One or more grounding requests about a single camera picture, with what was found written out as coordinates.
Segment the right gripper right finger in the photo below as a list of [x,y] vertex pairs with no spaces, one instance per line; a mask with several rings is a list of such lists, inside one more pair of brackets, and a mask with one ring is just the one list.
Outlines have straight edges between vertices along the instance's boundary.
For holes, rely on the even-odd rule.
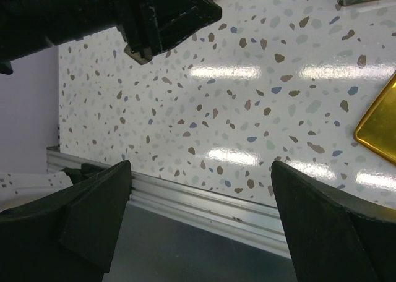
[[298,281],[395,281],[395,210],[272,164]]

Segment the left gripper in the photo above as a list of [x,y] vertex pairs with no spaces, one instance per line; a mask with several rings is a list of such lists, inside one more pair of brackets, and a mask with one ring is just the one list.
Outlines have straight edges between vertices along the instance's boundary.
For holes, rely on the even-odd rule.
[[117,27],[130,49],[140,49],[135,0],[1,0],[1,73],[11,61]]

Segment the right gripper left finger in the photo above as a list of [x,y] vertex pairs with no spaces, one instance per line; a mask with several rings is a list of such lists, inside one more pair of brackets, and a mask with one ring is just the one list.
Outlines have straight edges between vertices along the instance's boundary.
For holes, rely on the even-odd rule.
[[102,281],[131,194],[131,164],[1,212],[1,281]]

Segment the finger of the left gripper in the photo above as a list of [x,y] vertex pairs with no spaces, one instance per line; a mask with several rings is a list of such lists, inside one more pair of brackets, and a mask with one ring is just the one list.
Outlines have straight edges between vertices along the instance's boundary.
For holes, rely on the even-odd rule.
[[124,52],[139,64],[150,62],[222,17],[213,0],[128,0],[123,23]]

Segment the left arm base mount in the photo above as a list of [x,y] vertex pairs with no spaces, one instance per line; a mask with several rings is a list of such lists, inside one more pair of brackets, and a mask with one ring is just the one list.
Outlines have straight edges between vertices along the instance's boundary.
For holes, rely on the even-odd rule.
[[105,168],[89,163],[83,163],[81,164],[80,168],[64,168],[61,171],[70,178],[72,184],[74,185],[87,180],[92,176],[96,176],[98,173],[104,170]]

